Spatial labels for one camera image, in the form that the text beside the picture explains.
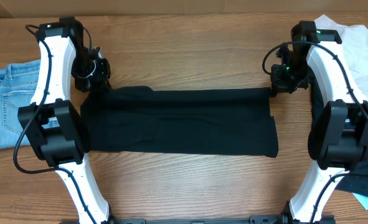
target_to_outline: denim pocket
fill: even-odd
[[[29,106],[34,90],[16,90],[2,94],[2,115],[4,128],[16,134],[21,134],[22,126],[17,119],[17,110]]]

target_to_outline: black cloth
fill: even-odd
[[[312,87],[312,102],[313,102],[313,124],[319,118],[324,108],[321,90],[315,77],[310,77],[309,80]],[[368,174],[368,158],[365,161],[358,162],[356,168],[351,171],[357,174]],[[368,178],[344,177],[336,186],[336,190],[343,190],[350,193],[357,193],[368,197]]]
[[[94,88],[81,115],[95,151],[276,157],[278,137],[269,96],[269,88]]]

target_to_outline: brown wall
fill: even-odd
[[[368,0],[0,0],[0,17],[368,11]]]

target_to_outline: brown background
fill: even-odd
[[[368,11],[368,0],[0,0],[0,17]]]
[[[290,39],[300,20],[321,12],[250,13],[197,16],[78,17],[104,48],[111,84],[148,85],[155,90],[205,90],[269,86],[261,69],[264,55]],[[368,12],[329,12],[340,24],[365,24]],[[39,47],[25,29],[57,18],[0,19],[0,68],[39,58]],[[273,63],[269,59],[267,67]],[[86,94],[72,90],[79,109]],[[270,99],[279,139],[275,159],[254,156],[115,154],[91,152],[101,193],[120,218],[218,218],[276,214],[297,192],[308,170],[311,124],[309,91]],[[44,168],[23,147],[26,169]],[[335,191],[324,209],[338,223],[368,223],[349,193]],[[0,151],[0,223],[58,223],[77,211],[57,174],[27,175],[12,163],[12,150]]]

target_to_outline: white leg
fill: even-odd
[[[299,191],[289,203],[290,212],[293,219],[306,223],[309,222],[313,214],[314,205],[319,193],[322,191],[323,187],[329,181],[331,176],[338,173],[348,173],[348,171],[345,171],[344,168],[333,167],[322,170],[319,168],[316,161],[312,161]],[[329,197],[341,179],[342,177],[337,178],[335,182],[332,182],[326,189],[318,205],[318,211],[314,217],[314,222],[320,221],[323,207],[325,206],[326,202],[328,202]]]
[[[101,192],[95,182],[94,175],[90,167],[90,161],[88,160],[88,153],[84,154],[83,162],[81,164],[76,164],[75,162],[69,162],[66,164],[61,164],[59,167],[69,170],[78,184],[82,197],[85,204],[88,206],[92,217],[97,223],[107,221],[109,217],[109,205],[108,202],[102,197]],[[72,197],[72,200],[76,206],[78,212],[78,218],[80,224],[92,224],[90,217],[87,212],[84,211],[82,203],[78,197],[77,190],[74,186],[73,181],[67,174],[63,171],[56,171],[58,175],[65,182],[67,190]]]

